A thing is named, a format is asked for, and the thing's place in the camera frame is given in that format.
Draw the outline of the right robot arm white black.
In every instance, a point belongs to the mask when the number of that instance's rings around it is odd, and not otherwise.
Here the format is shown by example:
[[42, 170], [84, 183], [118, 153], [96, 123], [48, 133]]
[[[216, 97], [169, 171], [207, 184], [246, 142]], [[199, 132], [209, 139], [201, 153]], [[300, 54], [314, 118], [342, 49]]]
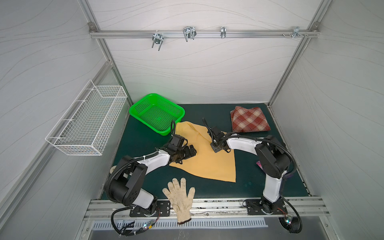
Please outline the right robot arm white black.
[[262, 211], [271, 215], [277, 208], [278, 202], [283, 199], [283, 181], [290, 178], [297, 170], [297, 163], [286, 147], [272, 135], [265, 138], [224, 133], [217, 127], [209, 127], [205, 118], [204, 126], [212, 139], [211, 147], [215, 153], [240, 150], [256, 155], [266, 174], [265, 187], [259, 206]]

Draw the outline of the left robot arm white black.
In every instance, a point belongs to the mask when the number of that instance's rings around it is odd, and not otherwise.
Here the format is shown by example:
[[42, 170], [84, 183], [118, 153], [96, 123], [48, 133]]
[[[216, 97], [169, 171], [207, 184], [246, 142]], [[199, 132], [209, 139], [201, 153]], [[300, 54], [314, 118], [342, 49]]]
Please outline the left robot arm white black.
[[171, 139], [155, 152], [141, 157], [124, 156], [110, 172], [104, 192], [107, 198], [125, 207], [140, 207], [153, 214], [158, 198], [142, 189], [148, 173], [171, 163], [182, 164], [183, 160], [197, 155], [197, 150], [188, 145], [188, 140], [176, 134], [176, 122], [171, 121]]

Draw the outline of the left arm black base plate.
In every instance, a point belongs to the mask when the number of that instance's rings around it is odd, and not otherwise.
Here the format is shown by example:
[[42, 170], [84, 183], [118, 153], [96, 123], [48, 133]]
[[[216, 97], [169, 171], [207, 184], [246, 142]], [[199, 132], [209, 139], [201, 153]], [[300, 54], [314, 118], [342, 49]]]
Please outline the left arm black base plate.
[[171, 210], [171, 203], [168, 200], [154, 200], [154, 202], [147, 208], [135, 206], [130, 211], [130, 217], [169, 217]]

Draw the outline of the red plaid skirt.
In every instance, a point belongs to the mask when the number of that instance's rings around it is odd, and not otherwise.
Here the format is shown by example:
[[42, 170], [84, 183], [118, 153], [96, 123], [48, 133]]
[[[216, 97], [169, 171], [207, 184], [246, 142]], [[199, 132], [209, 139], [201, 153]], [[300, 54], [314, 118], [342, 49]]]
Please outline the red plaid skirt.
[[267, 132], [270, 125], [261, 108], [246, 109], [236, 106], [230, 112], [232, 131], [235, 133]]

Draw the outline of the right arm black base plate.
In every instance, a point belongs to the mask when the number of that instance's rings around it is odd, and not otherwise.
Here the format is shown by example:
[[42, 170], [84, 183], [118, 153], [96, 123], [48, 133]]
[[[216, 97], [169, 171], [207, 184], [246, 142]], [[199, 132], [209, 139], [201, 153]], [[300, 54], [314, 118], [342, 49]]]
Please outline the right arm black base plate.
[[246, 208], [247, 214], [251, 216], [259, 215], [285, 215], [287, 209], [284, 201], [279, 198], [275, 203], [262, 199], [247, 199], [242, 203]]

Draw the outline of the yellow tan skirt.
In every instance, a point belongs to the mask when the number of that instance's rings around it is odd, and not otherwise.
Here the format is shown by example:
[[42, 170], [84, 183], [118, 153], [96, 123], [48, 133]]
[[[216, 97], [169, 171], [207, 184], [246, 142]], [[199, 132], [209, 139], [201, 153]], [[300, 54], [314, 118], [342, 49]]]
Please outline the yellow tan skirt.
[[234, 152], [219, 151], [215, 153], [211, 147], [212, 139], [206, 127], [191, 122], [181, 122], [176, 125], [176, 134], [186, 138], [188, 144], [197, 150], [197, 154], [183, 160], [182, 164], [171, 163], [171, 167], [201, 178], [236, 182]]

